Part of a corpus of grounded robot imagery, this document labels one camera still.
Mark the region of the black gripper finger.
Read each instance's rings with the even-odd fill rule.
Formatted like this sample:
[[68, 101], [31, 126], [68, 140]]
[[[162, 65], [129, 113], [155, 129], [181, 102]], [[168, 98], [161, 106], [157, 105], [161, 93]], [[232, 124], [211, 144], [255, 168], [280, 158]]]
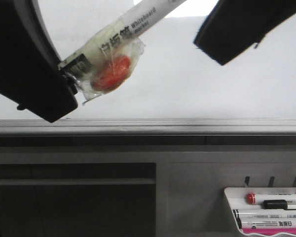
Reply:
[[0, 94], [45, 121], [78, 107], [77, 89], [58, 69], [60, 57], [37, 0], [0, 0]]
[[225, 65], [296, 14], [296, 0], [220, 0], [193, 43]]

